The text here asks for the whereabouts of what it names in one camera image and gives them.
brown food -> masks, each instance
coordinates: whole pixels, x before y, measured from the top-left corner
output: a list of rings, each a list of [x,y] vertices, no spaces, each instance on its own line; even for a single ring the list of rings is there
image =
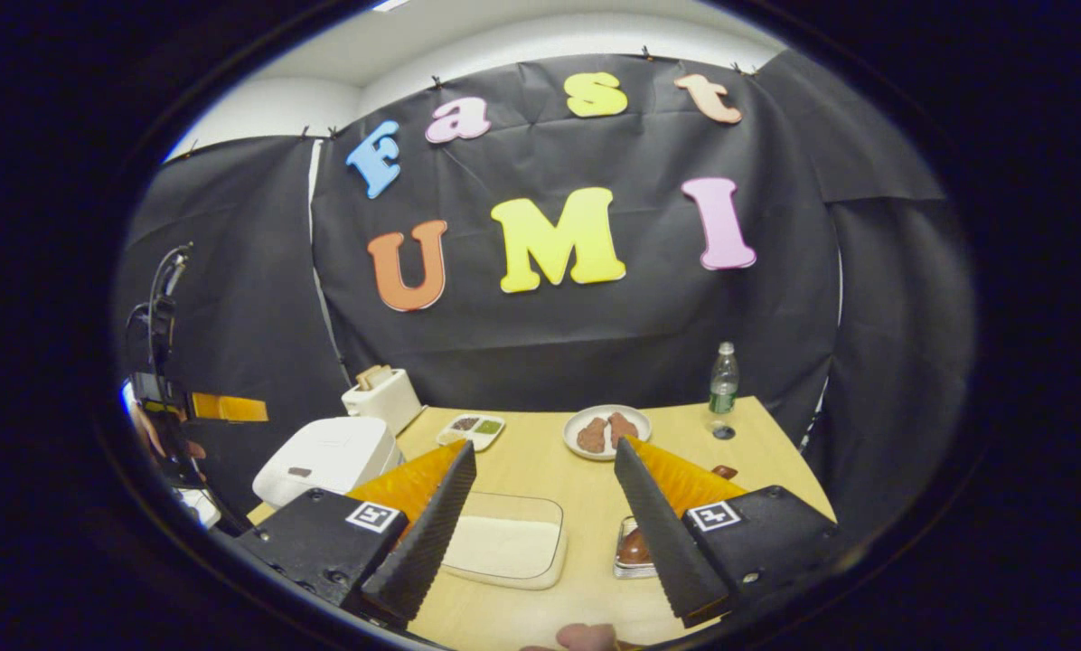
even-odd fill
[[[620,541],[620,548],[616,550],[616,559],[627,566],[652,563],[653,557],[649,556],[649,547],[644,545],[641,529],[632,529],[628,535],[624,536]]]
[[[612,427],[612,444],[614,444],[614,450],[616,450],[616,444],[620,441],[622,437],[636,437],[637,436],[637,425],[628,422],[627,417],[620,415],[618,411],[612,412],[610,416],[610,427]]]
[[[710,470],[710,473],[721,475],[726,479],[737,477],[737,470],[732,469],[730,466],[713,466],[713,470]]]
[[[605,450],[605,422],[595,417],[579,434],[576,435],[576,446],[585,452],[601,453]]]

white plate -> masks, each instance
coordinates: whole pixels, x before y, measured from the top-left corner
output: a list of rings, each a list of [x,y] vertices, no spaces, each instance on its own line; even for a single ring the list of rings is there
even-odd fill
[[[475,425],[471,425],[470,429],[454,429],[453,424],[455,424],[462,417],[476,417],[477,423]],[[495,433],[488,433],[488,434],[476,431],[476,428],[478,428],[480,425],[483,425],[483,422],[485,421],[491,421],[498,424],[499,428],[496,429]],[[492,441],[496,440],[496,437],[499,436],[499,433],[503,433],[504,430],[505,430],[504,417],[490,416],[488,415],[488,413],[461,413],[461,415],[458,415],[457,417],[453,417],[453,420],[450,421],[449,425],[445,425],[443,429],[440,429],[440,433],[437,434],[437,442],[438,444],[449,444],[451,442],[450,438],[455,436],[455,434],[458,434],[462,438],[466,438],[467,440],[471,441],[471,449],[475,450],[475,452],[480,452],[480,450],[485,450],[490,444],[492,444]]]
[[[573,450],[575,454],[592,459],[593,461],[613,461],[616,457],[616,449],[614,449],[611,441],[612,425],[605,424],[604,452],[587,452],[586,450],[582,450],[580,446],[576,444],[576,435],[582,433],[582,429],[587,427],[595,417],[601,417],[601,420],[608,422],[614,411],[618,411],[620,415],[627,417],[628,422],[636,426],[637,438],[648,441],[649,436],[652,436],[653,425],[649,423],[649,418],[644,416],[644,413],[624,404],[599,404],[598,407],[582,409],[582,411],[578,411],[576,415],[570,417],[569,422],[565,423],[565,444],[569,446],[569,450]]]

table surface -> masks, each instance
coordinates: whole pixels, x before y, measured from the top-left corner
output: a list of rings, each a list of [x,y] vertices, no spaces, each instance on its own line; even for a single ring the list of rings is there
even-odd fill
[[[397,437],[404,457],[437,448],[436,437],[462,409],[428,408]],[[755,397],[739,397],[728,423],[737,433],[719,440],[706,425],[705,403],[642,409],[652,423],[649,442],[709,469],[737,470],[746,490],[779,484],[837,520],[825,491],[789,438]],[[473,491],[544,497],[564,508],[569,535],[565,568],[556,585],[526,590],[480,584],[439,572],[409,630],[465,651],[506,651],[536,643],[558,648],[559,627],[573,622],[612,623],[619,639],[654,643],[700,630],[673,617],[657,577],[618,580],[612,573],[616,534],[631,515],[611,461],[573,454],[561,438],[573,412],[482,411],[505,420],[505,429],[477,454]],[[272,514],[262,504],[249,518]]]

